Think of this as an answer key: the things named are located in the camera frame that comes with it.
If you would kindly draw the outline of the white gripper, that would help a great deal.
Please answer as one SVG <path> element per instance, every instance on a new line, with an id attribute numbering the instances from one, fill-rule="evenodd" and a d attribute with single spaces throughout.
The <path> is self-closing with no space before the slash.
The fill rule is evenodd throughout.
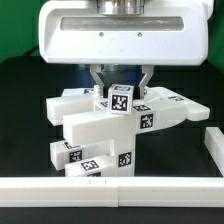
<path id="1" fill-rule="evenodd" d="M 39 49 L 48 63 L 91 64 L 108 97 L 101 64 L 142 65 L 134 98 L 144 98 L 153 65 L 199 65 L 208 55 L 210 0 L 145 0 L 140 15 L 101 12 L 97 0 L 49 0 L 39 14 Z"/>

